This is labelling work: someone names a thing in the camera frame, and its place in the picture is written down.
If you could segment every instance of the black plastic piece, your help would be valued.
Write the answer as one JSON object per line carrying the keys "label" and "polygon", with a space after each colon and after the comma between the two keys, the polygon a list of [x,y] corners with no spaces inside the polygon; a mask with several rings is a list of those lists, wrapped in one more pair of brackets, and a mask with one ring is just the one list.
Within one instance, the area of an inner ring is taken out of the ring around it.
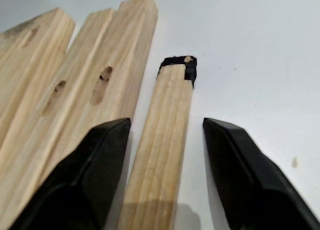
{"label": "black plastic piece", "polygon": [[33,195],[11,230],[101,230],[125,159],[130,119],[92,128]]}
{"label": "black plastic piece", "polygon": [[280,168],[247,132],[205,118],[213,178],[232,230],[320,230],[316,217]]}
{"label": "black plastic piece", "polygon": [[[185,59],[190,57],[189,62],[185,62]],[[197,78],[197,59],[194,56],[173,56],[167,57],[161,63],[158,74],[160,74],[161,68],[168,65],[184,64],[185,65],[185,80],[191,80],[193,88],[195,87],[195,81]]]}

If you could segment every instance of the white surface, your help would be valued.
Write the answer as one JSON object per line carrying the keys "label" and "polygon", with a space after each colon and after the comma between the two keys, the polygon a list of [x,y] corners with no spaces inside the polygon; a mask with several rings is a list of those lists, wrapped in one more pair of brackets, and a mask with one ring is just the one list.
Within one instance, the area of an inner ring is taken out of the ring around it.
{"label": "white surface", "polygon": [[[0,31],[58,6],[79,30],[87,14],[121,1],[0,0]],[[132,126],[131,164],[161,61],[196,56],[176,229],[226,229],[206,172],[203,117],[244,127],[320,219],[320,0],[155,1],[159,18]]]}

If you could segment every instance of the wood grain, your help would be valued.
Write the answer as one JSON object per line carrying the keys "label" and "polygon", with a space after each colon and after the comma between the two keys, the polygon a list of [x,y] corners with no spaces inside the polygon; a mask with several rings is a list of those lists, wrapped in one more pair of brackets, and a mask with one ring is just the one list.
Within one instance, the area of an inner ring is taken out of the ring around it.
{"label": "wood grain", "polygon": [[126,188],[118,230],[173,228],[193,86],[184,64],[162,67]]}
{"label": "wood grain", "polygon": [[157,17],[154,0],[121,3],[39,184],[90,128],[133,118]]}
{"label": "wood grain", "polygon": [[18,128],[34,111],[59,69],[74,27],[57,8],[0,35],[0,146],[19,106]]}
{"label": "wood grain", "polygon": [[[88,16],[59,70],[48,78],[38,102],[31,103],[32,115],[26,122],[20,117],[13,119],[0,151],[0,229],[10,226],[35,191],[50,149],[90,74],[93,58],[104,47],[101,43],[113,15],[114,10],[106,9]],[[43,147],[43,141],[50,147]]]}

